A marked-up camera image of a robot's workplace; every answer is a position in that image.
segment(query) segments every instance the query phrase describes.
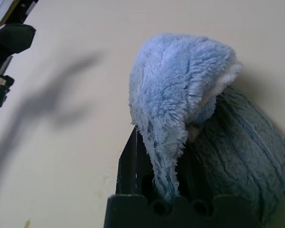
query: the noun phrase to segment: fleece cloth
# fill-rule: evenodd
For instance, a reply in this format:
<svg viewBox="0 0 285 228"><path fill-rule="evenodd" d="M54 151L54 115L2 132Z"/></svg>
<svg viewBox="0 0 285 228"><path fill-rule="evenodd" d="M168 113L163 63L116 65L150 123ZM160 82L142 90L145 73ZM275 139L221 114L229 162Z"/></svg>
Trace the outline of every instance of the fleece cloth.
<svg viewBox="0 0 285 228"><path fill-rule="evenodd" d="M245 198L263 224L285 200L285 137L246 96L228 86L190 144L214 195Z"/></svg>
<svg viewBox="0 0 285 228"><path fill-rule="evenodd" d="M130 73L130 113L150 156L156 189L166 202L179 194L175 168L187 126L211 117L216 96L240 69L231 47L207 37L167 33L139 50Z"/></svg>

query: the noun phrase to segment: beige surface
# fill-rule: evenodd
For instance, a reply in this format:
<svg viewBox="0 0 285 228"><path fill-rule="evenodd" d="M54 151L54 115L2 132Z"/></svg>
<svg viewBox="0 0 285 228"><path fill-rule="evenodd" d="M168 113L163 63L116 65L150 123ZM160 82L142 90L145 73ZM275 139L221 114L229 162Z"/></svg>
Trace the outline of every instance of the beige surface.
<svg viewBox="0 0 285 228"><path fill-rule="evenodd" d="M41 0L26 23L36 37L0 109L0 228L103 226L132 130L128 74L152 35L230 44L249 66L237 85L285 132L285 0Z"/></svg>

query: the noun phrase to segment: light blue towel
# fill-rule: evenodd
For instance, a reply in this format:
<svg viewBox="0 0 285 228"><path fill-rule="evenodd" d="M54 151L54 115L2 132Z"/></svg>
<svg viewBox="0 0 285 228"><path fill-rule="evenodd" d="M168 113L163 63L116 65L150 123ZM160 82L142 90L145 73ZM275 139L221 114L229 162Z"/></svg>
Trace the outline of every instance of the light blue towel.
<svg viewBox="0 0 285 228"><path fill-rule="evenodd" d="M231 47L207 37L162 34L139 50L130 73L130 112L167 202L179 194L175 167L187 127L211 117L216 96L240 69Z"/></svg>

